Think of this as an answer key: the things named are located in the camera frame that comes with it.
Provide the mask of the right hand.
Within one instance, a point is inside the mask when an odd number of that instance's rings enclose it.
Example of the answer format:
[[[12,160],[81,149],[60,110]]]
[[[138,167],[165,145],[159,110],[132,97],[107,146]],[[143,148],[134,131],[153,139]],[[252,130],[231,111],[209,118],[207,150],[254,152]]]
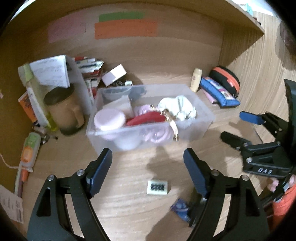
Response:
[[[267,179],[267,189],[271,192],[274,192],[276,187],[279,185],[279,180],[276,178],[268,178]],[[287,191],[289,188],[292,188],[292,186],[295,185],[295,175],[293,174],[288,181],[287,185],[285,186],[285,191]]]

